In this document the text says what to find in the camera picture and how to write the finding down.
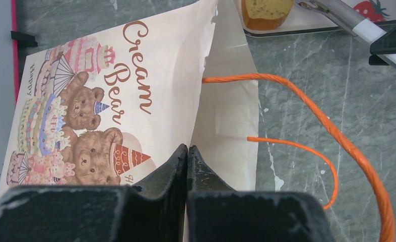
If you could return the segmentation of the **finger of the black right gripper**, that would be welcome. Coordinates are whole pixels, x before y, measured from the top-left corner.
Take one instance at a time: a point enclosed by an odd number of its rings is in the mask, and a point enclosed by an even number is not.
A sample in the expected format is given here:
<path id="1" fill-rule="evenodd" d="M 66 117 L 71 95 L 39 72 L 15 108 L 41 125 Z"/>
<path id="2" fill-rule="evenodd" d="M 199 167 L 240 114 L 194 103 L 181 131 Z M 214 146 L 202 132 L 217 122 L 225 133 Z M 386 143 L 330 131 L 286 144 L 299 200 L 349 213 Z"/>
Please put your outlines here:
<path id="1" fill-rule="evenodd" d="M 377 55 L 396 54 L 396 27 L 376 39 L 370 45 L 370 53 L 369 64 L 371 66 L 388 66 L 388 63 Z"/>

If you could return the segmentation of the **metal kitchen tongs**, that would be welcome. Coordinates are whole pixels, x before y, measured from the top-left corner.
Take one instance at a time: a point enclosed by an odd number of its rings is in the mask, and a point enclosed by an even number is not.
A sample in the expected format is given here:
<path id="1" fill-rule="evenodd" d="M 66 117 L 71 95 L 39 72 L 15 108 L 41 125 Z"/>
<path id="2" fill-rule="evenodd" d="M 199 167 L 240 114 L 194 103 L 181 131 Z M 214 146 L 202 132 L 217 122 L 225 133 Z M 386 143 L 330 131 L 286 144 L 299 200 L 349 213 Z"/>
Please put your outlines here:
<path id="1" fill-rule="evenodd" d="M 376 39 L 387 33 L 343 1 L 296 1 L 296 3 L 304 9 L 326 16 L 350 35 L 368 44 L 369 47 Z M 396 54 L 378 54 L 377 56 L 396 69 Z"/>

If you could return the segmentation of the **beige paper bag orange handles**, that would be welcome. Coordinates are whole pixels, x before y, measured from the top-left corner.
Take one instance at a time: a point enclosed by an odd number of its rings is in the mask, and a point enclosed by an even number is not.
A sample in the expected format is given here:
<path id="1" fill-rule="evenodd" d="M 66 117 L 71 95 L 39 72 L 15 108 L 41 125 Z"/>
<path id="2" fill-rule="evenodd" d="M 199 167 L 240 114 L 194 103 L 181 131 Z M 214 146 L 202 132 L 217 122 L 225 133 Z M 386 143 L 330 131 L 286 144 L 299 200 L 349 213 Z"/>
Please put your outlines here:
<path id="1" fill-rule="evenodd" d="M 28 55 L 8 143 L 0 196 L 25 185 L 131 185 L 163 164 L 178 144 L 197 141 L 230 167 L 233 187 L 255 181 L 257 81 L 295 93 L 367 176 L 395 240 L 381 179 L 361 151 L 291 81 L 259 74 L 248 47 L 243 67 L 212 66 L 227 1 L 198 1 Z"/>

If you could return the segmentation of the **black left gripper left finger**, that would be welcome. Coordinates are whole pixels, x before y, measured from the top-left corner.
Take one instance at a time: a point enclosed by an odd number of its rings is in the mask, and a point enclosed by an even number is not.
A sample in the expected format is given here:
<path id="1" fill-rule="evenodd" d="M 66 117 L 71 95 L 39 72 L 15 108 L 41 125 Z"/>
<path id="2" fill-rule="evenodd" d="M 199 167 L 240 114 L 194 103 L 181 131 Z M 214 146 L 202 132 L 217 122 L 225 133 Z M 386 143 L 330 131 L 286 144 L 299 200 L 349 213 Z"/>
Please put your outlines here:
<path id="1" fill-rule="evenodd" d="M 0 197 L 0 241 L 181 241 L 188 148 L 129 186 L 19 186 Z"/>

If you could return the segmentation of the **fake bread slice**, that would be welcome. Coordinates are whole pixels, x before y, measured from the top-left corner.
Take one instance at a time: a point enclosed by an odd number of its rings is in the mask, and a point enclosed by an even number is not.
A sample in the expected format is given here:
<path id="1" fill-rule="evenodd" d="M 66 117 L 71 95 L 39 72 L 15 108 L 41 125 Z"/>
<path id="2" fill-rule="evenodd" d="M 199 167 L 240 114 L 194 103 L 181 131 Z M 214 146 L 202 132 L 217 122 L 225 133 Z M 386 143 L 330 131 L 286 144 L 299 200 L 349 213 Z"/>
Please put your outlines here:
<path id="1" fill-rule="evenodd" d="M 293 0 L 242 0 L 245 27 L 256 31 L 274 30 L 285 22 L 293 3 Z"/>

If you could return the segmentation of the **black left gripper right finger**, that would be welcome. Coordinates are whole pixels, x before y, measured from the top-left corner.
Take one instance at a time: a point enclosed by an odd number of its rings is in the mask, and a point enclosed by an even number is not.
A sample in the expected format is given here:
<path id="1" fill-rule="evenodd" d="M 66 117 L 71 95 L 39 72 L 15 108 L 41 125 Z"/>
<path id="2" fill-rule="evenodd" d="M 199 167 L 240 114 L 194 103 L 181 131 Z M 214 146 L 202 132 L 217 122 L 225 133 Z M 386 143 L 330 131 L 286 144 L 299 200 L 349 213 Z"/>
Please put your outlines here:
<path id="1" fill-rule="evenodd" d="M 236 191 L 192 146 L 187 165 L 189 241 L 333 241 L 321 204 L 303 192 Z"/>

